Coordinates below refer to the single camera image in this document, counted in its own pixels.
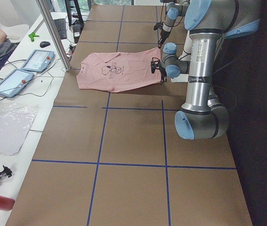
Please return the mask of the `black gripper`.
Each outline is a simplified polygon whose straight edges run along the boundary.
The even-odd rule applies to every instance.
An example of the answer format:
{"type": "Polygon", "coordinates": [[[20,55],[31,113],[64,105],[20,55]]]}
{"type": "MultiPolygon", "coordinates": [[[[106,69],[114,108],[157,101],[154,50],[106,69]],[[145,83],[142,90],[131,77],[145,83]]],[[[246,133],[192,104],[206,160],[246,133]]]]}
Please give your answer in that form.
{"type": "Polygon", "coordinates": [[[167,74],[165,71],[165,68],[162,65],[159,65],[159,71],[161,73],[161,83],[164,83],[167,81],[167,74]]]}
{"type": "Polygon", "coordinates": [[[169,35],[170,35],[169,31],[165,31],[164,29],[161,29],[160,39],[158,41],[158,48],[162,47],[162,44],[166,41],[169,35]]]}

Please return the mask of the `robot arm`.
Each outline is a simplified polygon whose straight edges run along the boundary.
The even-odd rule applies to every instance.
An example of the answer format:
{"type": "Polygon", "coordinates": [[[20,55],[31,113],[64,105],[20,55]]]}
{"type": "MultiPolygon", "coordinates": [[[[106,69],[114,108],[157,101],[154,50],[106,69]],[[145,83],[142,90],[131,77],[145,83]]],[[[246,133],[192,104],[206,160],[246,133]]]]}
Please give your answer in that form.
{"type": "Polygon", "coordinates": [[[183,139],[217,138],[229,126],[229,114],[211,85],[213,65],[223,39],[255,33],[259,28],[259,0],[168,0],[166,17],[154,28],[161,30],[163,49],[158,64],[163,76],[187,74],[186,101],[175,114],[175,127],[183,139]],[[189,60],[180,60],[177,46],[166,42],[174,23],[182,16],[192,41],[189,60]]]}
{"type": "Polygon", "coordinates": [[[158,48],[161,48],[166,39],[169,37],[172,28],[175,26],[177,18],[184,17],[186,15],[189,0],[161,0],[161,3],[165,5],[165,20],[157,22],[154,26],[154,30],[161,30],[160,39],[158,40],[158,48]]]}

